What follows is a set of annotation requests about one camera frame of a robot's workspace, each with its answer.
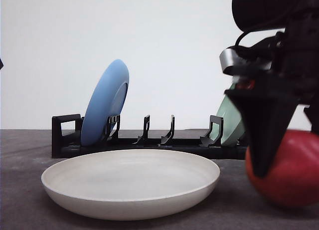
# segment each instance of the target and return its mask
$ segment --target table surface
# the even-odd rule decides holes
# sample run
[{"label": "table surface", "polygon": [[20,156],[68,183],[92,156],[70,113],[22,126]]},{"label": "table surface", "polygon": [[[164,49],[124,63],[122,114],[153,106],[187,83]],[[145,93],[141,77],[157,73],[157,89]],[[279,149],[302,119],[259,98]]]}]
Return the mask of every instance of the table surface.
[{"label": "table surface", "polygon": [[[122,131],[120,136],[128,133]],[[164,133],[150,132],[151,135]],[[187,132],[176,134],[185,137]],[[46,194],[41,174],[63,160],[51,158],[50,130],[1,130],[0,154],[0,224],[4,230],[319,229],[318,204],[298,210],[270,205],[250,185],[241,160],[215,160],[221,169],[216,189],[186,211],[153,220],[116,222],[71,213]]]}]

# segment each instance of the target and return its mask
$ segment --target red ball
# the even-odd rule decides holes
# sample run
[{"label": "red ball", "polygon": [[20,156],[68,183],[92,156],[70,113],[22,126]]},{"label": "red ball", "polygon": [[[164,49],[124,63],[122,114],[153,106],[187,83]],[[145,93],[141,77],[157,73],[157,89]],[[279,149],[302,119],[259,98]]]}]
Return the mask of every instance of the red ball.
[{"label": "red ball", "polygon": [[253,173],[249,148],[246,171],[256,190],[276,205],[303,207],[319,202],[319,136],[287,130],[268,174]]}]

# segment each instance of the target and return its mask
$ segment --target white backdrop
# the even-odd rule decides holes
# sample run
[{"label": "white backdrop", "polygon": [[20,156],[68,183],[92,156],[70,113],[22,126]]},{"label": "white backdrop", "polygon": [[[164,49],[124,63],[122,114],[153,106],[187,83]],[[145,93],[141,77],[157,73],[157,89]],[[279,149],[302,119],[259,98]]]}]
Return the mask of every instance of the white backdrop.
[{"label": "white backdrop", "polygon": [[[84,115],[117,58],[130,71],[123,129],[141,129],[147,114],[153,129],[169,128],[171,114],[177,129],[207,128],[231,83],[219,54],[240,33],[231,0],[1,0],[1,128]],[[310,129],[302,108],[290,127]]]}]

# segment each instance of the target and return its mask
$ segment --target shallow white dish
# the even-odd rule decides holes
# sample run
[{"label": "shallow white dish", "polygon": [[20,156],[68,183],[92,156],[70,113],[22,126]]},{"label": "shallow white dish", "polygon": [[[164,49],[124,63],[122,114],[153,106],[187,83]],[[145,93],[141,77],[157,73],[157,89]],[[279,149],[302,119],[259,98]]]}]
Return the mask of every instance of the shallow white dish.
[{"label": "shallow white dish", "polygon": [[215,188],[219,167],[198,155],[118,150],[57,163],[41,176],[49,196],[74,213],[107,220],[152,219],[186,210]]}]

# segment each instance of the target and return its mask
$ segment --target black dish rack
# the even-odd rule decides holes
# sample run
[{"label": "black dish rack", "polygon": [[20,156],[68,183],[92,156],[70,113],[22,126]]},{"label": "black dish rack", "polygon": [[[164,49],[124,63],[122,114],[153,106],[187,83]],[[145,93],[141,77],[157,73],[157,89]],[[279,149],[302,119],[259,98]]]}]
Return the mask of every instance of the black dish rack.
[{"label": "black dish rack", "polygon": [[[107,119],[104,135],[95,145],[81,146],[81,129],[84,117],[80,114],[52,117],[52,158],[72,158],[85,154],[98,153],[110,150],[123,149],[164,149],[197,154],[209,159],[245,159],[247,141],[245,137],[238,140],[234,147],[221,146],[223,135],[223,118],[211,115],[208,132],[199,138],[174,138],[175,117],[171,116],[170,130],[165,136],[150,138],[150,115],[144,117],[143,134],[134,137],[119,137],[120,115],[110,116]],[[63,135],[61,123],[75,121],[75,130]],[[209,138],[213,125],[219,126],[217,138]]]}]

